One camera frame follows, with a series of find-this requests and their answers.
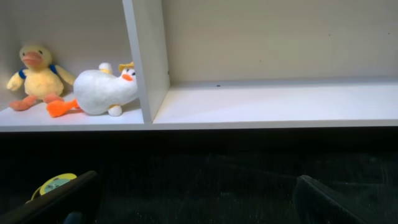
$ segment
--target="white plush toy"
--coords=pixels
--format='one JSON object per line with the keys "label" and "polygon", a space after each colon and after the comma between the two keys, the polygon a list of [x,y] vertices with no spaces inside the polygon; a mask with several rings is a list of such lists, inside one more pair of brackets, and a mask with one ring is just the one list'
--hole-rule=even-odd
{"label": "white plush toy", "polygon": [[121,115],[121,106],[135,100],[138,95],[134,63],[120,65],[119,70],[121,76],[115,77],[111,65],[102,63],[99,70],[82,72],[73,84],[75,99],[49,103],[47,111],[50,116],[62,116],[73,108],[81,108],[91,115],[105,112],[111,116]]}

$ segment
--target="orange beak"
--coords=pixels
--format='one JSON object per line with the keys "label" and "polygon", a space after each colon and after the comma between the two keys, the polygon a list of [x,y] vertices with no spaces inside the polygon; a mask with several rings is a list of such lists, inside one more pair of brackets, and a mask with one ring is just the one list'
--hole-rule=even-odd
{"label": "orange beak", "polygon": [[22,61],[27,65],[40,65],[43,59],[39,53],[27,52],[23,57]]}
{"label": "orange beak", "polygon": [[133,80],[134,80],[133,77],[130,76],[130,75],[128,75],[128,74],[123,74],[123,75],[122,75],[122,78],[124,78],[124,79],[127,80],[127,81],[133,81]]}

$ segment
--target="white plush body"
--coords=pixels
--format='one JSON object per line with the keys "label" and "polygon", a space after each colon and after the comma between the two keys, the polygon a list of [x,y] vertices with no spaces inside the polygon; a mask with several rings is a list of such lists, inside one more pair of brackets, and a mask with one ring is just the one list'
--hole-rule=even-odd
{"label": "white plush body", "polygon": [[82,72],[73,84],[79,107],[86,113],[105,113],[113,105],[125,105],[135,100],[137,82],[127,81],[99,70]]}

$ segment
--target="yellow duck plush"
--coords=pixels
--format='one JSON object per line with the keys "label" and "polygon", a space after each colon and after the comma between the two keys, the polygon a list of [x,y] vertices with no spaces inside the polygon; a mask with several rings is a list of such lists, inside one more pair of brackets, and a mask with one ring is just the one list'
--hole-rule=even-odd
{"label": "yellow duck plush", "polygon": [[16,111],[29,109],[36,100],[50,103],[55,100],[63,101],[60,97],[63,84],[58,76],[69,85],[73,85],[75,77],[58,65],[52,65],[49,50],[38,45],[25,46],[19,56],[27,69],[15,73],[7,84],[7,89],[16,91],[25,81],[26,98],[12,101],[9,106]]}

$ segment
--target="duck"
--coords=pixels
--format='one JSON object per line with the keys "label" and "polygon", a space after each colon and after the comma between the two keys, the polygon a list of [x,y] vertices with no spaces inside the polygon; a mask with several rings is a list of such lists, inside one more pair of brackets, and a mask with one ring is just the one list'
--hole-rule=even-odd
{"label": "duck", "polygon": [[69,85],[73,85],[75,77],[59,65],[52,64],[52,55],[48,49],[39,45],[26,45],[19,51],[19,56],[26,66],[16,72],[7,89],[18,90],[25,82],[25,92],[28,95],[23,100],[12,101],[9,107],[15,111],[28,110],[37,100],[45,103],[63,101],[63,83],[60,77]]}
{"label": "duck", "polygon": [[89,115],[108,112],[110,116],[120,116],[123,113],[121,107],[138,98],[134,62],[120,64],[119,77],[113,75],[109,63],[101,63],[98,68],[80,73],[73,84],[75,99],[49,103],[49,115],[56,118],[79,108]]}

